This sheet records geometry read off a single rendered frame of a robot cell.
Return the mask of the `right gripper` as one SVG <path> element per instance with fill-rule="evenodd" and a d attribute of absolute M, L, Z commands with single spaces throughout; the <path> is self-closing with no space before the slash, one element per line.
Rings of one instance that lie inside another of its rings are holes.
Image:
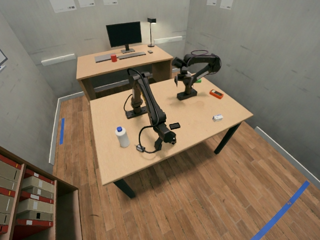
<path fill-rule="evenodd" d="M 170 144 L 171 143 L 175 143 L 177 140 L 176 140 L 176 134 L 174 133 L 174 132 L 172 132 L 171 130 L 170 130 L 170 132 L 171 132 L 171 134 L 173 135 L 173 138 L 172 138 L 172 140 L 169 142 Z M 173 139 L 174 139 L 174 141 L 173 141 Z M 160 138 L 160 137 L 158 137 L 158 139 L 154 142 L 154 147 L 157 149 L 157 150 L 159 150 L 159 146 L 161 145 L 161 143 L 162 143 L 163 141 L 162 141 L 162 139 Z"/>

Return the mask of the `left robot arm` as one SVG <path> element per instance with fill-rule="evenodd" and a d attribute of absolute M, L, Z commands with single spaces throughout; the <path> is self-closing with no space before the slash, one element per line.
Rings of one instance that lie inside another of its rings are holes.
<path fill-rule="evenodd" d="M 187 62 L 189 61 L 190 58 L 192 58 L 193 54 L 186 54 L 184 56 L 184 59 L 180 59 L 178 57 L 175 57 L 175 59 L 172 61 L 171 65 L 177 69 L 181 69 L 182 68 L 182 72 L 186 73 L 188 71 L 188 67 L 187 67 Z M 216 61 L 215 61 L 216 60 Z M 177 95 L 180 98 L 184 98 L 193 94 L 198 93 L 194 88 L 192 88 L 193 84 L 198 81 L 199 79 L 203 78 L 204 76 L 210 74 L 210 73 L 214 73 L 217 72 L 220 69 L 220 58 L 218 56 L 214 56 L 214 55 L 198 55 L 193 57 L 189 63 L 188 66 L 190 67 L 191 65 L 194 65 L 196 63 L 208 63 L 206 67 L 204 67 L 202 70 L 198 71 L 197 73 L 195 73 L 194 75 L 192 75 L 191 77 L 194 77 L 191 86 L 189 88 L 189 81 L 190 80 L 183 80 L 183 84 L 185 85 L 185 89 L 183 92 L 179 92 L 177 93 Z"/>

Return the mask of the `white bottle with blue cap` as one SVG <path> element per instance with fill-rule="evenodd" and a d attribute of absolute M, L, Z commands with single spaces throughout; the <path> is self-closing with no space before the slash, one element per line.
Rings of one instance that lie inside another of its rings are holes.
<path fill-rule="evenodd" d="M 126 129 L 124 127 L 117 127 L 117 129 L 115 130 L 115 134 L 119 140 L 120 145 L 123 148 L 126 148 L 130 145 L 130 141 L 126 132 Z"/>

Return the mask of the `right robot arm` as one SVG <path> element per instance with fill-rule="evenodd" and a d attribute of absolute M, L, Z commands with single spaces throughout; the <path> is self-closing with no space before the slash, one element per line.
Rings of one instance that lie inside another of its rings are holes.
<path fill-rule="evenodd" d="M 125 115 L 127 118 L 131 118 L 143 113 L 148 113 L 150 125 L 155 125 L 157 123 L 157 116 L 155 113 L 155 108 L 158 113 L 159 123 L 157 126 L 153 127 L 153 130 L 158 133 L 158 136 L 162 139 L 164 143 L 169 143 L 173 139 L 171 131 L 167 128 L 166 123 L 166 113 L 157 104 L 154 95 L 151 91 L 149 78 L 149 72 L 141 72 L 142 79 L 139 74 L 133 74 L 128 76 L 128 81 L 132 87 L 132 97 L 130 105 L 133 110 L 126 111 Z M 145 78 L 146 77 L 146 78 Z M 141 95 L 143 99 L 141 98 Z M 143 100 L 146 106 L 141 107 Z"/>

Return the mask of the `small white and blue box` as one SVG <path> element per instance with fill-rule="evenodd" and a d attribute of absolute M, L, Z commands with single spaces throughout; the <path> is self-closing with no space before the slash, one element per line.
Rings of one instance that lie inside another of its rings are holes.
<path fill-rule="evenodd" d="M 215 116 L 213 116 L 212 119 L 213 119 L 214 122 L 218 122 L 218 121 L 221 121 L 223 119 L 223 116 L 221 114 L 215 115 Z"/>

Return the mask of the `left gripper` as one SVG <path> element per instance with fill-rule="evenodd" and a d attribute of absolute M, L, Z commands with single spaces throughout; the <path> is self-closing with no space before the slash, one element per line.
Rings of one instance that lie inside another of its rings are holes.
<path fill-rule="evenodd" d="M 178 87 L 178 81 L 183 82 L 183 80 L 189 80 L 189 88 L 191 87 L 191 83 L 194 79 L 191 74 L 188 74 L 187 72 L 182 72 L 182 68 L 180 69 L 180 73 L 177 74 L 178 76 L 174 77 L 174 82 L 176 84 L 176 87 Z"/>

